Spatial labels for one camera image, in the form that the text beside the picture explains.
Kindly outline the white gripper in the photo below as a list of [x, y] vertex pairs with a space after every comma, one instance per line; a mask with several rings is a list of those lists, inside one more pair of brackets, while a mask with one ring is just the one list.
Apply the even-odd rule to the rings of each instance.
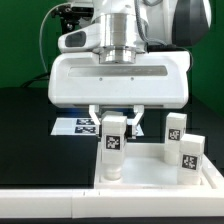
[[100, 134], [100, 106], [133, 106], [126, 137], [142, 136], [144, 106], [181, 108], [189, 97], [186, 51], [138, 54], [134, 64], [101, 64], [90, 52], [66, 53], [53, 63], [48, 97], [62, 108], [89, 106], [89, 115]]

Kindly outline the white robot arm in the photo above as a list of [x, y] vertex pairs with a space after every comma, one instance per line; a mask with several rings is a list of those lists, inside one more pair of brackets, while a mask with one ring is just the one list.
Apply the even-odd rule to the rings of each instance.
[[60, 55], [48, 97], [62, 108], [89, 108], [101, 131], [102, 107], [131, 107], [136, 126], [146, 108], [182, 108], [188, 101], [187, 51], [209, 31], [209, 0], [67, 0], [84, 24], [58, 39]]

